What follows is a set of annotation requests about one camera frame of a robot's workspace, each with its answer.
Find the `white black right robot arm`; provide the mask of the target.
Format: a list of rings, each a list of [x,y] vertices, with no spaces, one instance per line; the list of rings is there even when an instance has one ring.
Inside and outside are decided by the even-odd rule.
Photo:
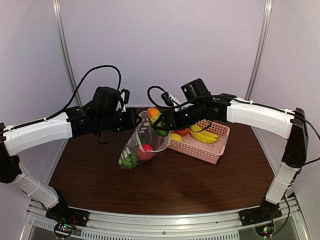
[[[186,83],[181,89],[187,101],[165,106],[152,124],[153,129],[170,132],[188,128],[202,120],[216,120],[262,129],[287,140],[281,164],[265,194],[266,202],[256,210],[259,220],[268,220],[307,161],[309,137],[304,110],[265,106],[226,93],[212,95],[200,78]]]

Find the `red toy apple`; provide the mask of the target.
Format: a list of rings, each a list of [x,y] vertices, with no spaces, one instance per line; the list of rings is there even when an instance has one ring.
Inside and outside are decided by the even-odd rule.
[[[138,160],[141,162],[149,161],[155,155],[156,153],[154,152],[153,147],[148,143],[137,148],[137,157],[138,157]]]

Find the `clear polka dot zip bag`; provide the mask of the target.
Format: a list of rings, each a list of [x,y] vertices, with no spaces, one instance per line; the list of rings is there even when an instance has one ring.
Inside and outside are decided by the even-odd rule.
[[[155,132],[146,110],[139,116],[142,117],[142,122],[135,128],[118,159],[118,165],[122,169],[131,170],[150,161],[170,144],[169,135],[160,136]]]

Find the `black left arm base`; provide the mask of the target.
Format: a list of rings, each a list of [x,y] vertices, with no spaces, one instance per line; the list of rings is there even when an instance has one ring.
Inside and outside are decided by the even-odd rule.
[[[58,196],[58,203],[52,208],[46,209],[46,217],[55,220],[57,223],[67,224],[69,226],[86,227],[89,212],[69,207],[62,192],[54,189]]]

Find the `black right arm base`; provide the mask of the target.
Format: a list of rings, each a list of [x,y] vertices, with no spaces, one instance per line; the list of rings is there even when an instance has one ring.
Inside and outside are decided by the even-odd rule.
[[[281,217],[282,211],[280,204],[274,204],[266,200],[262,200],[257,207],[246,208],[239,212],[239,218],[242,226],[256,225],[263,222],[268,222],[274,218]]]

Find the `yellow toy banana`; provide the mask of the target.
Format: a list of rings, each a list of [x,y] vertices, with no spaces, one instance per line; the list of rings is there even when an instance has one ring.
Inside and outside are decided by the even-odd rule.
[[[203,130],[197,124],[192,125],[189,129],[190,129],[190,134],[192,135],[193,138],[205,144],[216,143],[219,138],[217,135],[211,132],[208,132],[206,130]]]

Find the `green orange toy mango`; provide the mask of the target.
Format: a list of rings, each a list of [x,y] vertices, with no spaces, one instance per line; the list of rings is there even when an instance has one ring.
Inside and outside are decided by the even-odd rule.
[[[160,115],[161,115],[161,112],[157,108],[150,107],[150,108],[147,109],[147,118],[148,118],[148,121],[152,125],[158,120]],[[154,127],[152,127],[152,128],[158,135],[160,135],[162,137],[166,137],[169,134],[168,131],[161,130],[161,129],[156,129]]]

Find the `green striped toy watermelon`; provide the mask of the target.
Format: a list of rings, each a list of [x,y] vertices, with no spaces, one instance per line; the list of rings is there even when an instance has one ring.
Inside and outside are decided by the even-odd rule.
[[[129,154],[127,156],[121,154],[119,165],[125,169],[133,169],[139,164],[139,159],[136,154]]]

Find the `green toy bell pepper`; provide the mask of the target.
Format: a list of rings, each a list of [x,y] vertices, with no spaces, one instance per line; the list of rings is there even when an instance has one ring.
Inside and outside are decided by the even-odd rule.
[[[140,141],[140,143],[141,143],[142,146],[143,146],[144,144],[147,144],[147,143],[148,143],[148,141],[147,141],[145,138],[143,138],[143,137],[139,137],[139,141]]]

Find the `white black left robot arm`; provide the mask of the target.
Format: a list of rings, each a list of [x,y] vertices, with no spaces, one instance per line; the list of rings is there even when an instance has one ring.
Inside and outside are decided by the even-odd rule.
[[[0,181],[12,184],[41,202],[61,222],[72,218],[72,211],[58,190],[42,184],[23,171],[18,154],[57,140],[103,131],[119,133],[135,129],[142,121],[136,108],[126,107],[130,92],[98,87],[93,99],[84,106],[66,107],[60,113],[20,125],[0,124]]]

